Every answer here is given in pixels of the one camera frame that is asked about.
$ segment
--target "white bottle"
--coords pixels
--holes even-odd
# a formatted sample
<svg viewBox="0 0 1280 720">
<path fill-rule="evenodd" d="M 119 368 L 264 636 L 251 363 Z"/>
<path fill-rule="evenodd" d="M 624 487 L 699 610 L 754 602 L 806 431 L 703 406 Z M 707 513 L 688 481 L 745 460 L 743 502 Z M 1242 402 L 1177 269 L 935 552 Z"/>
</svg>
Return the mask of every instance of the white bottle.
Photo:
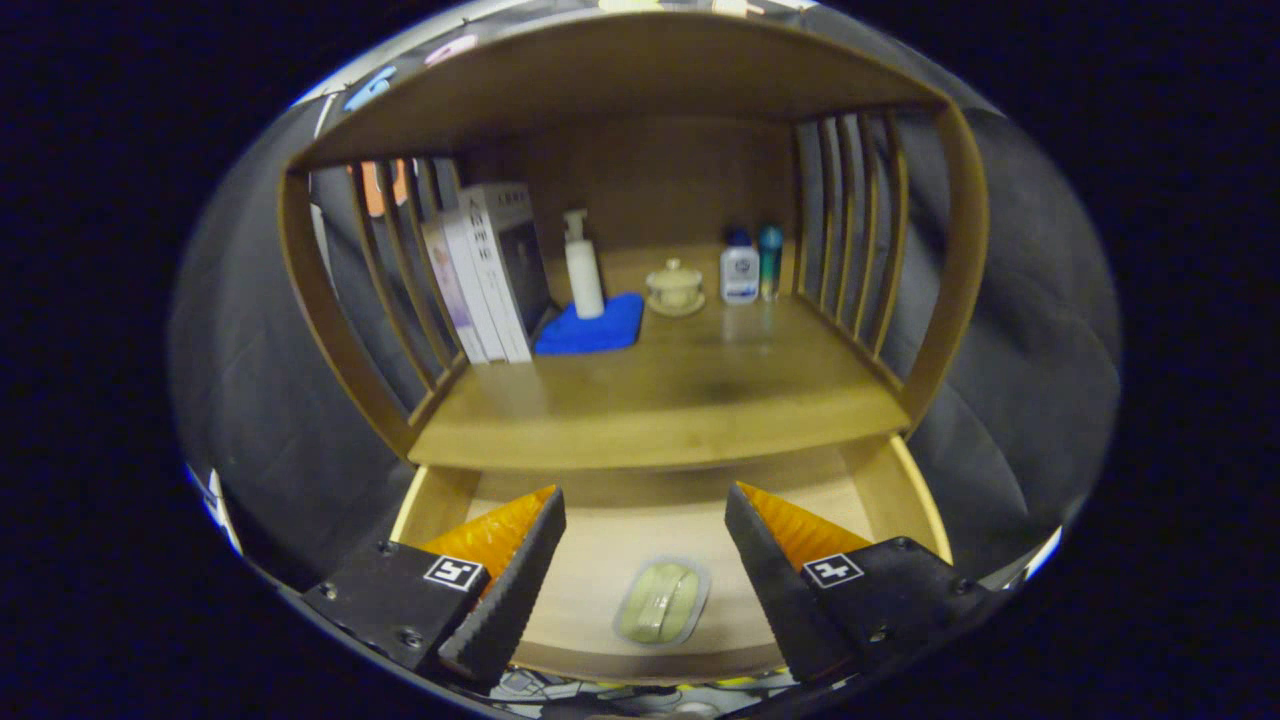
<svg viewBox="0 0 1280 720">
<path fill-rule="evenodd" d="M 730 305 L 753 302 L 760 295 L 760 254 L 751 247 L 751 236 L 736 229 L 728 247 L 721 252 L 721 299 Z"/>
<path fill-rule="evenodd" d="M 595 250 L 582 237 L 582 218 L 586 210 L 564 213 L 564 261 L 568 265 L 568 286 L 573 291 L 573 307 L 582 320 L 604 314 L 604 295 L 600 292 L 600 270 L 595 265 Z"/>
</svg>

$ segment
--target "teal bottle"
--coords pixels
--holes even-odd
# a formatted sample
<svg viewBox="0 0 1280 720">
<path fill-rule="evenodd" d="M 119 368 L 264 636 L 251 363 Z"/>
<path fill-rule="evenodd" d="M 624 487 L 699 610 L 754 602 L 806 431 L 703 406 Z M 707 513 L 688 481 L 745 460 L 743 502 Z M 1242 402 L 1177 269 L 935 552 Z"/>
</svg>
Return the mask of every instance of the teal bottle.
<svg viewBox="0 0 1280 720">
<path fill-rule="evenodd" d="M 777 225 L 760 228 L 760 297 L 765 302 L 778 299 L 782 284 L 782 229 Z"/>
</svg>

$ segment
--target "wooden cabinet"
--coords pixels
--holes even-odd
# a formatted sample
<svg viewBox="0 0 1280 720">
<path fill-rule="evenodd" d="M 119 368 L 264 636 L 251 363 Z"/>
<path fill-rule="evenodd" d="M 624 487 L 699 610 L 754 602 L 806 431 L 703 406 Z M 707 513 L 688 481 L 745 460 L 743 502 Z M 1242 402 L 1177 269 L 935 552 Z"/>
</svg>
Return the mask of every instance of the wooden cabinet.
<svg viewBox="0 0 1280 720">
<path fill-rule="evenodd" d="M 951 188 L 937 305 L 901 378 L 878 359 L 906 236 L 900 110 L 933 118 Z M 858 120 L 856 149 L 849 126 L 823 122 L 849 115 Z M 824 158 L 817 224 L 804 222 L 796 145 L 796 128 L 812 123 Z M 872 146 L 873 126 L 883 128 L 883 158 L 861 151 Z M 854 178 L 859 152 L 861 183 Z M 444 342 L 453 336 L 447 320 L 434 325 L 443 314 L 421 310 L 439 304 L 431 278 L 407 287 L 419 296 L 412 316 L 387 300 L 387 268 L 365 211 L 375 190 L 353 172 L 366 259 L 388 319 L 399 337 L 422 324 L 436 356 L 415 365 L 440 368 L 421 373 L 426 392 L 403 411 L 334 297 L 311 228 L 307 178 L 370 161 L 390 178 L 392 164 L 407 160 L 398 167 L 407 168 L 410 201 L 398 210 L 394 199 L 384 202 L 387 222 L 408 228 L 389 233 L 407 265 L 407 254 L 425 250 L 426 220 L 438 210 L 433 164 L 412 160 L 440 156 L 453 158 L 468 182 L 529 183 L 562 304 L 559 214 L 585 206 L 607 293 L 641 292 L 644 275 L 676 256 L 704 272 L 707 307 L 682 319 L 646 314 L 637 343 L 621 351 L 468 366 L 457 343 Z M 859 186 L 879 187 L 881 177 L 887 215 L 876 211 L 873 195 L 855 196 Z M 379 184 L 385 195 L 392 183 Z M 852 270 L 869 268 L 874 252 L 867 240 L 874 234 L 852 231 L 855 215 L 864 229 L 883 223 L 890 231 L 877 299 Z M 724 529 L 733 480 L 873 541 L 910 536 L 950 561 L 904 437 L 927 411 L 973 311 L 987 199 L 964 115 L 938 91 L 847 47 L 759 20 L 643 13 L 556 24 L 419 70 L 317 137 L 284 174 L 280 222 L 300 306 L 334 374 L 388 446 L 420 466 L 393 539 L 425 543 L 549 482 L 563 488 L 567 530 L 515 662 L 635 683 L 781 665 Z M 714 292 L 721 229 L 763 222 L 783 228 L 782 297 L 724 306 Z M 812 268 L 820 277 L 809 277 Z M 408 342 L 404 351 L 417 352 Z M 634 574 L 660 553 L 709 568 L 710 596 L 687 642 L 637 648 L 614 637 L 611 623 Z"/>
</svg>

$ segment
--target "screw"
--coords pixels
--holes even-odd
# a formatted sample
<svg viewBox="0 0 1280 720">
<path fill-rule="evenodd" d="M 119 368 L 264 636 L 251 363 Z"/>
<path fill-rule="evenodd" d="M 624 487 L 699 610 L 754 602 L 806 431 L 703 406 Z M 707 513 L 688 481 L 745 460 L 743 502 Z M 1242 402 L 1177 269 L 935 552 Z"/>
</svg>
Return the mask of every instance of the screw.
<svg viewBox="0 0 1280 720">
<path fill-rule="evenodd" d="M 412 628 L 406 628 L 401 630 L 401 642 L 404 643 L 407 647 L 417 650 L 422 647 L 422 635 L 420 635 L 417 630 Z"/>
</svg>

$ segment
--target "small bottle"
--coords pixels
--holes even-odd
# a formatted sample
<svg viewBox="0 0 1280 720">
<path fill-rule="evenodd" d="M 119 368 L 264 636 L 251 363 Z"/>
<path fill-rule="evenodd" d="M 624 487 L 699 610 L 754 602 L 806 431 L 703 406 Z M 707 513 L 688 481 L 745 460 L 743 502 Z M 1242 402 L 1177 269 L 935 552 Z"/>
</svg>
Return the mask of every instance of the small bottle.
<svg viewBox="0 0 1280 720">
<path fill-rule="evenodd" d="M 751 247 L 751 236 L 741 228 L 730 232 L 728 247 L 721 252 L 721 299 L 744 305 L 760 293 L 760 254 Z"/>
<path fill-rule="evenodd" d="M 595 249 L 582 237 L 582 218 L 586 210 L 564 213 L 564 263 L 568 265 L 568 286 L 573 291 L 573 309 L 579 319 L 590 320 L 604 314 L 604 295 L 600 292 L 600 270 L 595 265 Z"/>
<path fill-rule="evenodd" d="M 760 297 L 765 302 L 778 299 L 782 284 L 782 229 L 778 225 L 760 228 Z"/>
</svg>

